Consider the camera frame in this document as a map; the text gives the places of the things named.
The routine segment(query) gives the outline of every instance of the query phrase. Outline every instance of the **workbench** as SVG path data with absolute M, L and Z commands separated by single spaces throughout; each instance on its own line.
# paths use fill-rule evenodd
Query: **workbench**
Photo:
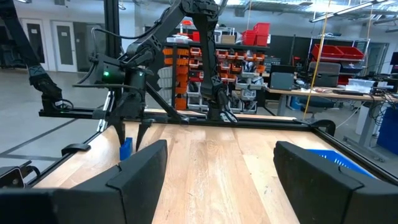
M 342 90 L 341 88 L 327 88 L 327 89 Z M 285 115 L 285 109 L 286 109 L 286 103 L 287 103 L 288 96 L 308 96 L 310 94 L 309 91 L 273 90 L 269 87 L 266 87 L 266 92 L 280 94 L 277 116 Z M 375 118 L 379 114 L 380 105 L 377 105 L 377 104 L 384 101 L 385 100 L 384 98 L 382 98 L 380 96 L 371 97 L 369 95 L 355 96 L 355 95 L 342 95 L 342 94 L 336 94 L 336 93 L 317 93 L 315 91 L 311 92 L 311 96 L 319 96 L 319 97 L 323 97 L 323 98 L 336 99 L 336 100 L 371 101 L 372 102 L 371 108 L 374 107 L 374 109 L 368 111 L 368 115 L 366 116 L 365 124 L 363 126 L 361 137 L 360 137 L 358 143 L 348 137 L 345 137 L 345 139 L 350 144 L 353 144 L 353 145 L 356 145 L 359 147 L 368 148 L 368 145 L 371 140 L 371 136 L 373 134 L 374 126 L 375 126 L 375 122 L 372 118 Z M 393 102 L 398 102 L 398 99 L 395 99 L 395 98 L 391 98 L 391 99 Z
M 294 119 L 238 116 L 285 123 Z M 133 137 L 134 147 L 138 125 L 126 122 L 126 136 Z M 147 130 L 140 149 L 158 139 L 167 140 L 169 156 L 153 223 L 298 223 L 273 163 L 276 142 L 336 150 L 311 131 L 159 123 Z M 70 156 L 35 187 L 69 189 L 119 162 L 113 127 L 88 144 L 88 152 Z

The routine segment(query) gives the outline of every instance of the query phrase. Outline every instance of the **wooden tabletop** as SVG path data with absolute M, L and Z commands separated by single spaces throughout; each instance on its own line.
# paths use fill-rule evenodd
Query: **wooden tabletop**
M 343 90 L 341 88 L 328 88 L 331 90 Z M 285 94 L 285 95 L 292 95 L 292 96 L 308 96 L 310 94 L 309 91 L 301 91 L 301 90 L 273 90 L 270 89 L 269 87 L 266 87 L 266 91 L 269 93 L 280 93 L 280 94 Z M 336 94 L 336 93 L 317 93 L 315 91 L 311 92 L 311 96 L 321 96 L 325 98 L 341 98 L 341 99 L 347 99 L 347 100 L 361 100 L 361 101 L 373 101 L 373 98 L 371 98 L 369 95 L 363 95 L 363 96 L 354 96 L 354 95 L 342 95 L 342 94 Z M 380 96 L 374 96 L 375 101 L 384 101 L 383 98 Z M 395 99 L 392 97 L 392 100 L 394 102 L 398 102 L 398 99 Z
M 135 140 L 139 123 L 126 123 Z M 153 124 L 141 148 L 168 145 L 167 170 L 153 223 L 299 223 L 273 163 L 276 141 L 333 149 L 311 132 Z M 113 128 L 35 187 L 70 188 L 119 162 Z

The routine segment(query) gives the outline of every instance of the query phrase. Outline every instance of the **gray floor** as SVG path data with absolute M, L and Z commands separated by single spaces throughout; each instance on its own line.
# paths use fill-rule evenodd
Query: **gray floor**
M 53 81 L 63 90 L 63 97 L 71 100 L 75 107 L 97 107 L 104 103 L 107 90 L 72 88 L 82 74 L 49 73 Z M 32 160 L 33 165 L 44 170 L 59 157 L 60 150 L 71 143 L 79 143 L 95 133 L 98 121 L 86 119 L 41 118 L 38 115 L 42 108 L 40 92 L 29 85 L 25 70 L 0 70 L 0 166 L 18 166 Z M 151 98 L 147 97 L 149 108 L 160 108 Z M 267 107 L 276 113 L 277 103 Z M 258 114 L 270 115 L 263 108 Z M 317 119 L 331 119 L 340 124 L 352 114 L 348 108 L 328 110 L 317 114 Z M 301 111 L 286 109 L 286 116 L 302 118 Z M 355 133 L 358 115 L 354 115 L 346 124 L 337 129 L 336 137 L 343 139 L 348 136 L 359 139 Z M 375 147 L 388 159 L 380 166 L 398 175 L 398 156 Z

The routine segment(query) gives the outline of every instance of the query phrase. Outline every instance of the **red storage bin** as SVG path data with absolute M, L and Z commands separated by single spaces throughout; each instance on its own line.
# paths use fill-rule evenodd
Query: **red storage bin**
M 268 40 L 268 35 L 257 35 L 255 45 L 267 47 L 267 40 Z
M 312 55 L 316 59 L 318 59 L 319 53 L 319 44 L 315 44 L 312 49 Z M 344 53 L 339 50 L 336 46 L 332 45 L 324 45 L 322 48 L 321 57 L 330 57 L 330 58 L 341 58 Z
M 198 31 L 193 31 L 193 41 L 200 41 L 200 35 Z
M 364 54 L 356 47 L 344 47 L 344 46 L 336 46 L 336 47 L 344 53 L 342 58 L 361 60 L 364 57 Z
M 258 22 L 255 26 L 254 26 L 254 31 L 256 31 L 257 35 L 264 35 L 264 36 L 268 36 L 269 34 L 269 22 Z
M 243 45 L 254 45 L 256 41 L 256 31 L 246 30 L 242 33 L 243 35 Z

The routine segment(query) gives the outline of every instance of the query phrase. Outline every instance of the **door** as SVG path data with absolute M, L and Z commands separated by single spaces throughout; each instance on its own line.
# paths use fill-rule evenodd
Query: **door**
M 77 72 L 75 35 L 72 22 L 52 22 L 57 71 Z
M 43 22 L 40 19 L 22 19 L 24 32 L 39 59 L 44 70 L 49 69 L 47 62 L 47 49 L 45 48 L 45 39 L 43 32 Z
M 368 69 L 366 70 L 366 75 L 369 75 L 369 72 L 379 73 L 386 54 L 386 44 L 370 43 L 368 52 Z

